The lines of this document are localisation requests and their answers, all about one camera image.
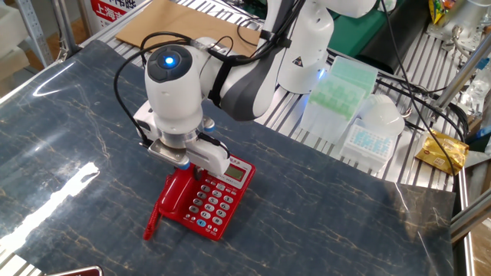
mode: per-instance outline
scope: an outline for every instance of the metal rack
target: metal rack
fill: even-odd
[[[24,19],[25,27],[28,29],[28,43],[36,56],[39,58],[44,67],[53,63],[53,56],[44,38],[43,30],[39,25],[38,16],[32,7],[31,0],[15,0],[22,18]]]

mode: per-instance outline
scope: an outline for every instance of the blue light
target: blue light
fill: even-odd
[[[318,79],[322,79],[322,76],[324,76],[325,70],[321,69],[321,72],[319,73]]]
[[[171,57],[166,57],[165,61],[167,65],[172,65],[174,63],[174,59]]]

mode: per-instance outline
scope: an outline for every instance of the red sign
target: red sign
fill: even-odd
[[[106,19],[110,22],[114,22],[116,19],[120,18],[126,13],[122,9],[104,3],[101,0],[91,0],[91,4],[92,10],[98,17]]]

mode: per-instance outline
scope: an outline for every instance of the transparent plastic box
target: transparent plastic box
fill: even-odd
[[[396,142],[396,136],[380,135],[356,119],[348,131],[341,155],[378,172],[393,156]]]

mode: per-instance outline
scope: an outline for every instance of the yellow package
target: yellow package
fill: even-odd
[[[436,130],[431,130],[431,132],[447,152],[455,169],[455,174],[457,174],[466,163],[469,146]],[[419,148],[420,152],[416,155],[416,158],[452,175],[452,168],[447,157],[429,133],[420,138]]]
[[[445,15],[445,7],[441,0],[429,0],[431,20],[436,24]]]

